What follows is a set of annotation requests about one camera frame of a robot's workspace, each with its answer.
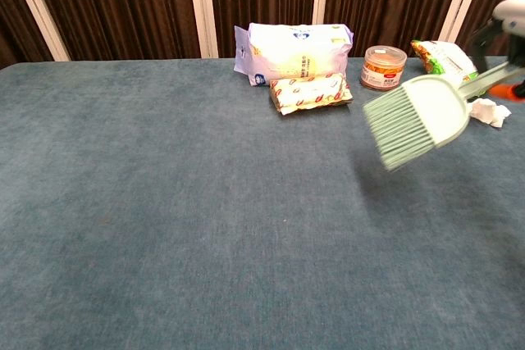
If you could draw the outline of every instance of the green brush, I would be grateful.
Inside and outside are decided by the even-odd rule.
[[[457,138],[468,124],[467,99],[525,68],[508,62],[455,88],[445,75],[423,75],[363,107],[387,170]]]

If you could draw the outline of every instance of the white tissue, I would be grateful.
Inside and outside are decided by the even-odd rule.
[[[501,127],[503,120],[511,114],[506,106],[498,106],[488,98],[479,98],[468,103],[470,116],[494,127]]]

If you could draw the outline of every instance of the snack package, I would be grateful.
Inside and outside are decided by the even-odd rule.
[[[349,85],[341,73],[273,80],[270,96],[282,115],[315,107],[337,106],[352,100]]]
[[[345,75],[354,34],[345,25],[235,27],[235,71],[251,85],[330,73]]]
[[[417,40],[413,40],[411,44],[423,61],[427,73],[447,74],[458,86],[477,77],[476,67],[456,44]]]

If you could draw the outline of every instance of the jar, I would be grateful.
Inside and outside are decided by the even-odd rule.
[[[390,90],[399,85],[407,54],[386,45],[370,47],[364,54],[361,84],[372,89]]]

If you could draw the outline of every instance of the white package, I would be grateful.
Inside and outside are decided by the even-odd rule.
[[[251,85],[330,73],[346,76],[353,36],[341,24],[236,26],[234,70],[246,74]]]

